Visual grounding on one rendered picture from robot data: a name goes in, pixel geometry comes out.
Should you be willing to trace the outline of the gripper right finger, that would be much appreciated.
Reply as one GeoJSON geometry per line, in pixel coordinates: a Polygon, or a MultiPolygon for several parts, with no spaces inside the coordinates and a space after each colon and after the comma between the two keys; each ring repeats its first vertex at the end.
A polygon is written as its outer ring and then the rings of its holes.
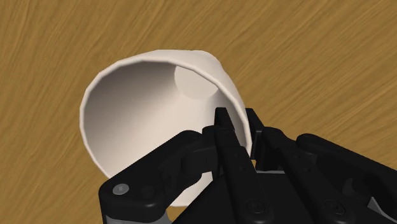
{"type": "Polygon", "coordinates": [[[246,113],[256,168],[281,168],[314,224],[397,224],[397,170],[314,134],[292,140],[246,113]]]}

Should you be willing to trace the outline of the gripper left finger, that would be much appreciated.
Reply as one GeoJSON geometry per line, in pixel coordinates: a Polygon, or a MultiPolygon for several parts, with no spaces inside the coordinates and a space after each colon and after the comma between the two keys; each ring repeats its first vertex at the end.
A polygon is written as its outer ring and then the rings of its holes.
{"type": "Polygon", "coordinates": [[[236,224],[270,224],[270,204],[226,108],[216,108],[214,125],[180,132],[105,181],[103,224],[160,224],[166,208],[205,172],[225,178],[236,224]]]}

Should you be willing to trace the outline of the white cup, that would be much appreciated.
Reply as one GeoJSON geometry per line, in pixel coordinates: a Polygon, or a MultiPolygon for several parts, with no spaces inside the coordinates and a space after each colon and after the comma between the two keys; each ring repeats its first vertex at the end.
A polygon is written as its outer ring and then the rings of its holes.
{"type": "Polygon", "coordinates": [[[202,50],[154,50],[119,60],[86,88],[80,132],[108,178],[184,130],[201,131],[226,108],[240,144],[252,148],[246,108],[220,61],[202,50]]]}

